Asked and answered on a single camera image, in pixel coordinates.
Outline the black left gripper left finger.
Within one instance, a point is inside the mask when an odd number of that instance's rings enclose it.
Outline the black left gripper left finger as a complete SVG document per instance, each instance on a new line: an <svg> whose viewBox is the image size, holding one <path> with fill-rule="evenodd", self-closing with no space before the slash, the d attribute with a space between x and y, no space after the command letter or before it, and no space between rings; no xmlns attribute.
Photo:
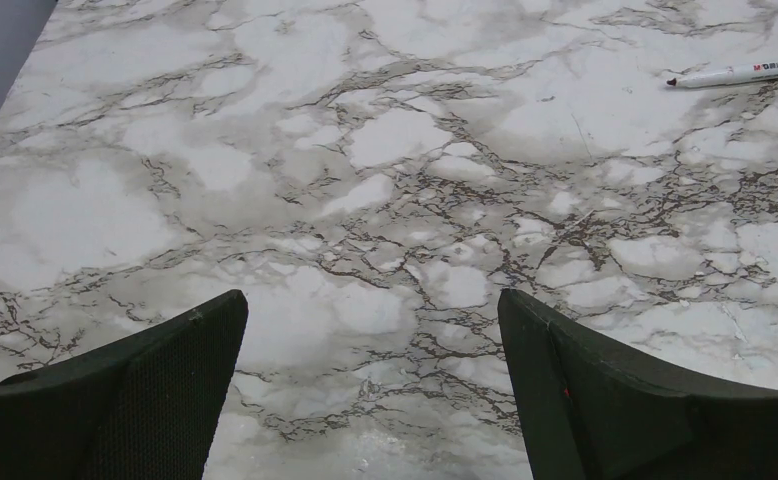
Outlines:
<svg viewBox="0 0 778 480"><path fill-rule="evenodd" d="M0 382L0 479L199 479L249 309L227 291Z"/></svg>

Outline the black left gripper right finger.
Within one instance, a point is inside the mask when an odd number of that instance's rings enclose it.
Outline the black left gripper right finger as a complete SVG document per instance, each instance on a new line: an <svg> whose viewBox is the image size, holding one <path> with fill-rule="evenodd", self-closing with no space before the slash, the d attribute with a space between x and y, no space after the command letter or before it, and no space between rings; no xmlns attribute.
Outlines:
<svg viewBox="0 0 778 480"><path fill-rule="evenodd" d="M498 322L536 479L778 479L778 390L688 370L505 289Z"/></svg>

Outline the white marker pen green cap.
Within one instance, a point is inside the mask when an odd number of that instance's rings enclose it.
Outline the white marker pen green cap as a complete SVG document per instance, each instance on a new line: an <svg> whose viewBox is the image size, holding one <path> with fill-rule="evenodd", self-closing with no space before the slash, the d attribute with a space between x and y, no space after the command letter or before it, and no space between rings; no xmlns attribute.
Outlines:
<svg viewBox="0 0 778 480"><path fill-rule="evenodd" d="M706 88L778 80L778 60L746 63L723 69L675 77L666 81L668 87Z"/></svg>

